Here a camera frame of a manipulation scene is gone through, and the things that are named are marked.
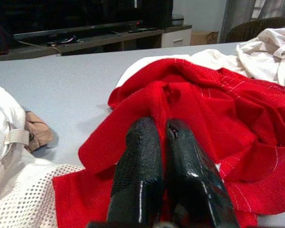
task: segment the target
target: strap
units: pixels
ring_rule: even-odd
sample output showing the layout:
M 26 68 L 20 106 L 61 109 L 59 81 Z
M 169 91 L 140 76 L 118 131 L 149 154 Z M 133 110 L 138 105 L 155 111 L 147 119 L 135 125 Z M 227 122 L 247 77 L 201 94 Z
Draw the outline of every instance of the strap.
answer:
M 29 144 L 29 131 L 22 129 L 12 129 L 5 135 L 4 145 L 11 143 L 21 143 L 26 146 Z

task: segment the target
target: tv stand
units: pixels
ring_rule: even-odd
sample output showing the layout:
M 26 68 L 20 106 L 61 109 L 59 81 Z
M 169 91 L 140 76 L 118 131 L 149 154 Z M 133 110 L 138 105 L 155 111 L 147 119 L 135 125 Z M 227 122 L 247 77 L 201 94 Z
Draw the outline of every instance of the tv stand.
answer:
M 191 29 L 191 25 L 172 27 L 172 29 L 173 31 Z M 63 56 L 69 56 L 99 52 L 161 48 L 162 35 L 166 32 L 171 31 L 167 28 L 166 30 L 157 29 L 138 33 L 121 32 L 85 38 L 79 37 L 83 42 L 58 45 L 56 47 L 58 50 L 47 47 L 46 43 L 41 44 L 41 47 L 21 45 L 18 48 L 10 49 L 8 54 L 1 55 L 0 61 L 36 58 L 60 53 Z

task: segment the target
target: white drawer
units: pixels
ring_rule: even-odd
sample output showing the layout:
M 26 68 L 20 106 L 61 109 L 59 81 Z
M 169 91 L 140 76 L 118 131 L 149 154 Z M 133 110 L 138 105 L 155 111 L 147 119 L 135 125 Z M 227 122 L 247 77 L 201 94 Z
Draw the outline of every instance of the white drawer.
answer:
M 191 29 L 164 33 L 161 37 L 161 47 L 172 48 L 190 45 Z

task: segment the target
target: red fabric fold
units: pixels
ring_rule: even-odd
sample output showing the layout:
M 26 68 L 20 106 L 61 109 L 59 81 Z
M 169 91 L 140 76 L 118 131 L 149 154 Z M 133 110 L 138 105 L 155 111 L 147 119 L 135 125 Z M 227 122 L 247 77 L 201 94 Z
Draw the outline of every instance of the red fabric fold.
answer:
M 131 124 L 151 116 L 164 161 L 165 123 L 187 122 L 220 175 L 241 227 L 285 211 L 285 87 L 180 59 L 141 69 L 110 98 L 113 112 L 79 149 L 86 170 L 54 178 L 58 226 L 105 220 L 114 164 Z

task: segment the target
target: wall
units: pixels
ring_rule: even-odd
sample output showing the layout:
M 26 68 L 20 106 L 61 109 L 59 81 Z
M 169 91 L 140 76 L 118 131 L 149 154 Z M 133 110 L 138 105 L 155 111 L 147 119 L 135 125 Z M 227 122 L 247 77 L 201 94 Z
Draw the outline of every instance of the wall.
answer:
M 195 31 L 221 30 L 227 0 L 174 0 L 173 13 L 185 17 Z

